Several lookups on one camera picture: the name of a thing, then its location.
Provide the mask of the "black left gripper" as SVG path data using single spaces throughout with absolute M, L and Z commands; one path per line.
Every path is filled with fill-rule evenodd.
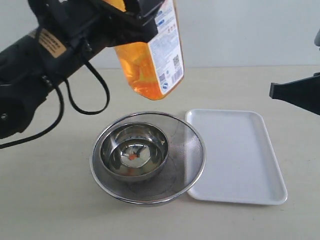
M 104 48 L 137 42 L 148 43 L 158 34 L 156 15 L 164 0 L 124 0 L 124 7 L 105 0 L 37 1 L 37 54 L 44 57 L 41 33 L 49 31 L 73 54 L 89 45 Z

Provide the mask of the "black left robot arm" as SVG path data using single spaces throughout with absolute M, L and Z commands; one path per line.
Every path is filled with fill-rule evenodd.
M 38 27 L 0 54 L 0 137 L 22 133 L 54 86 L 105 48 L 148 43 L 162 0 L 30 0 Z

